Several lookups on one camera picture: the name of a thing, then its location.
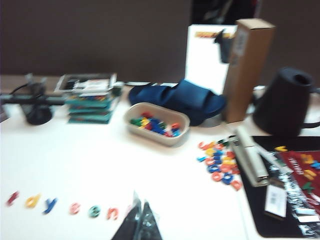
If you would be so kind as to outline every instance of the cable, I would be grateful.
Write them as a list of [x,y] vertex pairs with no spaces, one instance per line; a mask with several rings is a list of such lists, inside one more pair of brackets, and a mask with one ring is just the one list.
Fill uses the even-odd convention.
[[10,92],[10,95],[13,95],[16,91],[18,91],[19,89],[25,88],[26,86],[28,86],[28,84],[23,84],[21,86],[16,87],[12,92]]

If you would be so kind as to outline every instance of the blue slipper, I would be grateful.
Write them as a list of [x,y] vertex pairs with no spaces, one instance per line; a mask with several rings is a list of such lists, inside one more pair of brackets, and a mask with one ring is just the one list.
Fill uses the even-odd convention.
[[132,105],[147,102],[186,114],[190,125],[200,125],[204,120],[219,114],[226,105],[225,97],[197,86],[185,79],[176,86],[135,86],[128,95]]

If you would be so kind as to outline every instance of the cardboard box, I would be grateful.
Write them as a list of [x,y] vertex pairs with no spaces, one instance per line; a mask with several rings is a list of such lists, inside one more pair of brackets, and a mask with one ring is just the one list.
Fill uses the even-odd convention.
[[240,19],[229,56],[223,94],[228,123],[242,121],[252,99],[274,35],[275,26],[262,19]]

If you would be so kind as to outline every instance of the kettle handle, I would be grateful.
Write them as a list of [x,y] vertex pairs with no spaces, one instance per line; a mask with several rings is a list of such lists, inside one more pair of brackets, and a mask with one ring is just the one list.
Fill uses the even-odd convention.
[[[316,94],[320,94],[320,88],[313,88],[310,93],[316,93]],[[313,129],[313,128],[316,128],[316,127],[319,127],[320,126],[320,121],[318,122],[312,122],[312,123],[304,123],[302,125],[302,128],[303,129]]]

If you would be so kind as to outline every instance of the beige bowl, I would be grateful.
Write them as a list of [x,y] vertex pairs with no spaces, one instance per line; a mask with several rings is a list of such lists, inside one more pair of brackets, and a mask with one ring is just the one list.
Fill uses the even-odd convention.
[[[140,118],[143,112],[150,112],[154,118],[159,119],[168,125],[179,123],[180,135],[175,137],[168,137],[154,131],[139,128],[138,126],[130,123],[131,119]],[[188,131],[190,124],[190,119],[187,115],[148,102],[140,102],[130,107],[124,115],[124,121],[130,132],[167,146],[173,146],[178,143]]]

